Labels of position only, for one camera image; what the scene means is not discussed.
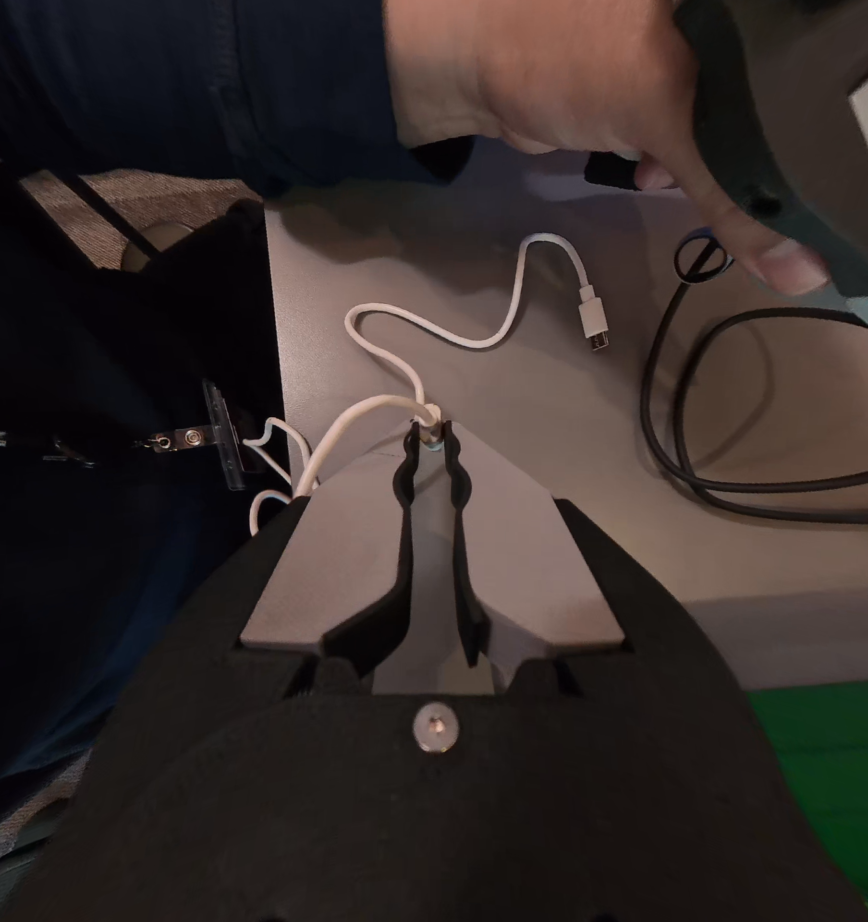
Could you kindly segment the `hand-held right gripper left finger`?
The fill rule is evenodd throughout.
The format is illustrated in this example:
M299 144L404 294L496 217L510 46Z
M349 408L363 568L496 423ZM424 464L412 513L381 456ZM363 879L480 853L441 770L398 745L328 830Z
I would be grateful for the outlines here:
M341 658L372 673L402 643L412 607L417 424L288 506L293 531L240 642Z

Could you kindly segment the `black usb hub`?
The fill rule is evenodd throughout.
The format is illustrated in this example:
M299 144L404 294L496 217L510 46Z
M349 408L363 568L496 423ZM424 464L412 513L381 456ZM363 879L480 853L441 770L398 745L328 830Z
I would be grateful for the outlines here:
M723 275L734 259L718 241L713 231L702 227L681 238L674 250L672 267L678 285L660 319L642 376L638 396L638 422L644 442L659 470L673 483L680 483L699 501L718 511L764 521L790 524L827 524L868 526L868 511L815 511L774 509L729 501L723 493L736 495L797 495L850 490L868 486L868 470L834 478L790 482L739 482L700 478L690 461L685 440L685 404L689 386L709 348L716 339L733 328L759 320L814 320L868 330L868 323L852 312L812 307L779 307L755 309L731 316L704 332L688 353L672 392L670 411L674 456L668 454L658 438L651 417L651 397L660 361L660 354L685 296L693 286L705 284Z

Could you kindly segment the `clear badge holder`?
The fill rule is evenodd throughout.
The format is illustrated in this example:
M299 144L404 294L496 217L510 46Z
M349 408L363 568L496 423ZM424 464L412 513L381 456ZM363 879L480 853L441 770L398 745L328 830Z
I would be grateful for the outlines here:
M206 423L153 432L133 445L159 455L215 448L227 488L231 491L244 491L247 489L247 470L235 416L232 414L234 407L225 400L220 388L211 380L204 378L201 386L208 415Z

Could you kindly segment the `person's left forearm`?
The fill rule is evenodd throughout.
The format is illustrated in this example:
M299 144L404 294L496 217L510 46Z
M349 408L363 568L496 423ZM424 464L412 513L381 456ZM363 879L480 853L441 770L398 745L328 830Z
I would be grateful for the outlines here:
M0 1L0 159L80 175L451 182L397 138L381 2Z

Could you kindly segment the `green plastic bin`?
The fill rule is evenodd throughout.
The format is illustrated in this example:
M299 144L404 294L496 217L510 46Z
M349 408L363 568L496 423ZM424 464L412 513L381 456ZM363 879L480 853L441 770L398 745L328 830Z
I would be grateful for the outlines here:
M800 807L868 906L868 681L748 698Z

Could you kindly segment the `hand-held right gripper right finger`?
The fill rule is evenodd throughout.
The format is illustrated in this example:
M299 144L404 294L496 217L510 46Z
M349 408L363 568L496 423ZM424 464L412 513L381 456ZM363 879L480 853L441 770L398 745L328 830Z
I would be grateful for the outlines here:
M456 619L470 667L613 649L624 631L549 490L454 421L442 431L454 510Z

